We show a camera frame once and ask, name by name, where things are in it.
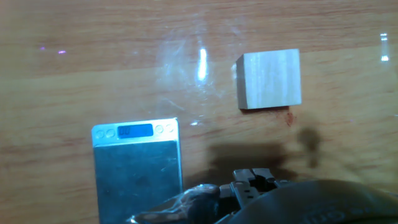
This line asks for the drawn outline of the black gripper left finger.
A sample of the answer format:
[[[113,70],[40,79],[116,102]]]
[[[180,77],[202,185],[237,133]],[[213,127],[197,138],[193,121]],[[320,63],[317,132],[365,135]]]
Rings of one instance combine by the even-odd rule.
[[[251,185],[257,179],[256,169],[238,169],[233,171],[234,181],[220,186],[219,213],[236,213],[259,196],[258,190]]]

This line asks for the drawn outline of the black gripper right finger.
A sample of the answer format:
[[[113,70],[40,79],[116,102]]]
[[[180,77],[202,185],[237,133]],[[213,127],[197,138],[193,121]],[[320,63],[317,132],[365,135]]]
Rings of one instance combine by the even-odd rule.
[[[289,184],[288,180],[277,180],[271,174],[270,169],[257,168],[253,169],[252,173],[255,176],[254,187],[259,192],[268,192]]]

